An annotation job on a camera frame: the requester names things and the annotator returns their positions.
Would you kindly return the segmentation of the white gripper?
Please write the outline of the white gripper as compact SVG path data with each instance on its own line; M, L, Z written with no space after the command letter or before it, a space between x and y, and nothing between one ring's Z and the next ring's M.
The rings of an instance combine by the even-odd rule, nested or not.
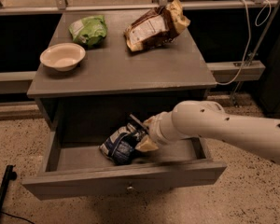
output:
M140 152L158 150L157 144L168 145L180 140L189 139L188 135L182 134L174 126L171 112L161 112L156 116L146 119L143 124L148 127L149 135L145 135L135 146L135 149Z

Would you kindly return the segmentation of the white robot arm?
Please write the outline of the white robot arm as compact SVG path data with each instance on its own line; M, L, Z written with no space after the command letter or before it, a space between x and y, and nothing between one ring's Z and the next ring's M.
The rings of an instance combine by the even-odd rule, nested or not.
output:
M217 102L184 101L143 122L153 142L215 139L280 165L280 119L232 115Z

